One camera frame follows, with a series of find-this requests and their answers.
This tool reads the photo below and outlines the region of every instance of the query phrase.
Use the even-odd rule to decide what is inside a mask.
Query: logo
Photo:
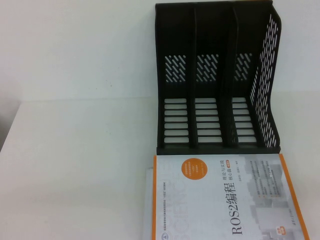
[[[286,229],[285,229],[285,227],[284,227],[284,226],[278,226],[278,227],[276,228],[276,233],[277,233],[278,235],[286,235]]]
[[[161,236],[162,240],[168,240],[169,239],[169,236],[167,233],[163,233],[162,236]]]
[[[200,180],[206,176],[208,167],[206,163],[199,158],[189,158],[182,163],[181,171],[188,179]]]

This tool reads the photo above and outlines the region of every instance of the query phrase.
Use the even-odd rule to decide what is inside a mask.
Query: white book cover
[[[149,168],[145,174],[145,195],[142,240],[152,239],[152,196],[153,196],[153,169]]]
[[[280,154],[161,155],[152,240],[308,240]]]

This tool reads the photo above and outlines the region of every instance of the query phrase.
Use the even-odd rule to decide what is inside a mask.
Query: white table surface
[[[320,94],[273,93],[282,153],[320,239]],[[156,98],[25,102],[0,153],[0,239],[141,240]]]

